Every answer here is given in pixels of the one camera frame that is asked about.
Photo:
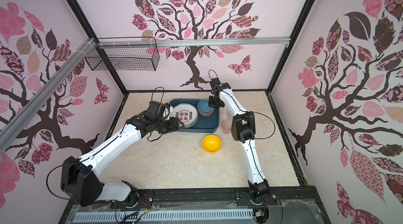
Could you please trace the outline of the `orange plastic bowl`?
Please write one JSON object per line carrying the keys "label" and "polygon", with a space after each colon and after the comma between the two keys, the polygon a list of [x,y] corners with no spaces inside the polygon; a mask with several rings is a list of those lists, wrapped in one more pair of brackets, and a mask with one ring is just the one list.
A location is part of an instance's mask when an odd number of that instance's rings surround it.
{"label": "orange plastic bowl", "polygon": [[209,117],[209,116],[213,115],[213,113],[214,113],[214,111],[211,112],[211,113],[208,113],[208,114],[199,113],[199,115],[200,115],[200,116],[203,116],[203,117]]}

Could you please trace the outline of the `blue grey plastic bowl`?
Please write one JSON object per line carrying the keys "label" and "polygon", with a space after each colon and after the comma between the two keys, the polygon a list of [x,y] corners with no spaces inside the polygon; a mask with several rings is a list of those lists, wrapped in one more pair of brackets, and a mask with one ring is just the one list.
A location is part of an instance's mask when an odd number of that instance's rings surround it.
{"label": "blue grey plastic bowl", "polygon": [[207,99],[203,99],[198,102],[197,110],[199,113],[208,114],[213,112],[215,109],[209,106]]}

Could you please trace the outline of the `yellow plastic bowl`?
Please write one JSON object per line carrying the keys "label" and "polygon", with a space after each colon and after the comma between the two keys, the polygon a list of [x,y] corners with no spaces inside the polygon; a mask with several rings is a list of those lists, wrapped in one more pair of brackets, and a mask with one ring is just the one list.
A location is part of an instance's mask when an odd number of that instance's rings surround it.
{"label": "yellow plastic bowl", "polygon": [[221,139],[215,135],[208,135],[202,141],[204,151],[210,154],[218,152],[221,149],[221,145]]}

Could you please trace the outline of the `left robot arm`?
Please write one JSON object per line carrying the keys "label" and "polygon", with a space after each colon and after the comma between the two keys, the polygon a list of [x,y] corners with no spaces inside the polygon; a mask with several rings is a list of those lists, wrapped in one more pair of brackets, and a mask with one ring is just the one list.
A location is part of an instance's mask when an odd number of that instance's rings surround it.
{"label": "left robot arm", "polygon": [[99,180],[103,170],[124,150],[146,135],[176,132],[184,123],[168,103],[151,101],[147,110],[128,119],[111,138],[79,158],[63,162],[60,189],[80,206],[98,201],[116,201],[134,207],[139,199],[137,188],[127,181],[107,183]]}

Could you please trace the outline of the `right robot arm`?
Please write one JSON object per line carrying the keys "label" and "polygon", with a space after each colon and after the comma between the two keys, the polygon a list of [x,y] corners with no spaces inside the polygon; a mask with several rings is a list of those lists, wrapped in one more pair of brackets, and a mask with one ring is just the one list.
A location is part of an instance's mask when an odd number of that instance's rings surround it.
{"label": "right robot arm", "polygon": [[216,77],[211,79],[209,84],[212,95],[208,99],[208,105],[212,108],[226,107],[233,116],[231,134],[243,148],[248,167],[250,199],[253,203],[260,204],[270,194],[270,186],[264,176],[256,151],[255,114],[240,104],[228,83],[222,83]]}

